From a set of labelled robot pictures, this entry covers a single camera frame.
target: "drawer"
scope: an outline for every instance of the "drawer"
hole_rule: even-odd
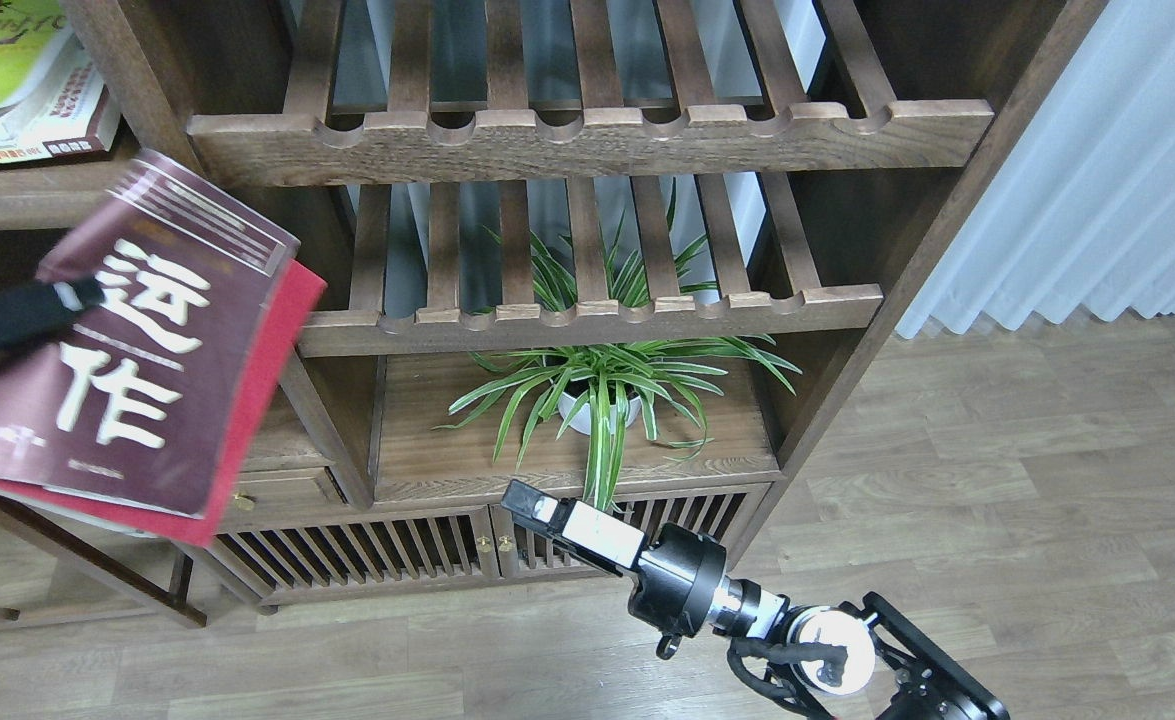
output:
[[[226,522],[278,518],[291,512],[343,505],[328,467],[263,470],[241,473],[227,503]]]

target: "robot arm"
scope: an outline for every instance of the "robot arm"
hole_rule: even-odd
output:
[[[0,350],[66,328],[103,302],[102,287],[93,277],[35,282],[0,292]]]
[[[877,660],[894,671],[898,693],[878,720],[1008,720],[996,698],[877,593],[831,606],[795,606],[747,579],[725,576],[725,547],[666,524],[654,541],[586,503],[556,500],[518,480],[503,507],[515,523],[596,568],[633,580],[627,612],[663,634],[669,660],[703,625],[728,638],[728,666],[750,688],[798,715],[831,720],[815,694],[861,692]],[[889,646],[888,633],[906,651]],[[764,677],[744,657],[767,662]]]

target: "chinese character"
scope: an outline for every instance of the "chinese character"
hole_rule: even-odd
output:
[[[85,396],[89,392],[89,386],[107,392],[107,410],[102,419],[98,423],[98,445],[107,445],[113,439],[126,438],[145,445],[147,448],[164,448],[164,438],[148,432],[142,428],[134,428],[122,423],[120,416],[125,413],[142,415],[145,418],[162,420],[166,412],[142,401],[132,401],[126,395],[129,391],[139,392],[152,397],[155,402],[170,402],[183,397],[180,392],[159,386],[156,383],[147,382],[137,377],[137,363],[133,359],[121,359],[120,365],[109,374],[94,375],[110,361],[110,355],[102,350],[87,350],[83,346],[67,345],[66,342],[58,343],[62,351],[60,359],[63,365],[70,368],[70,388],[62,398],[62,406],[58,408],[58,429],[70,432],[76,425],[80,416],[80,408],[85,403]]]
[[[140,247],[125,238],[116,241],[115,251],[121,256],[108,255],[103,260],[103,263],[115,272],[99,270],[94,275],[98,282],[103,284],[103,295],[107,296],[103,307],[137,325],[147,337],[170,352],[190,352],[200,346],[199,338],[167,331],[155,319],[145,315],[143,310],[161,314],[176,325],[186,325],[188,307],[209,305],[209,301],[197,292],[197,290],[209,290],[208,281],[183,265],[143,253]],[[139,264],[142,263],[154,272],[140,268]],[[126,272],[133,274],[133,282],[145,288],[133,300],[122,287],[130,284]]]

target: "red book cover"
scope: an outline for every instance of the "red book cover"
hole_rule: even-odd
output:
[[[14,497],[16,500],[33,502],[38,506],[69,510],[72,514],[93,516],[125,529],[143,530],[176,541],[207,546],[217,533],[222,513],[236,484],[236,475],[249,451],[254,433],[258,430],[258,423],[267,413],[268,405],[271,405],[271,396],[276,392],[276,379],[284,369],[290,352],[294,351],[298,329],[302,328],[323,290],[325,282],[316,277],[316,274],[298,263],[289,264],[284,282],[281,282],[280,289],[273,297],[262,328],[258,329],[253,349],[249,351],[249,363],[236,392],[231,418],[223,429],[222,456],[203,518],[180,518],[167,512],[112,505],[108,502],[53,493],[31,484],[5,480],[0,480],[0,494]]]
[[[40,265],[107,304],[0,370],[0,479],[202,518],[298,241],[154,152],[110,195]]]

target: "wooden floor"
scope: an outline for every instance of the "wooden floor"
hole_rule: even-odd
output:
[[[1175,716],[1175,318],[891,341],[737,574],[874,588],[1016,720]],[[0,633],[0,719],[786,716],[622,580]],[[834,704],[874,716],[868,697]]]

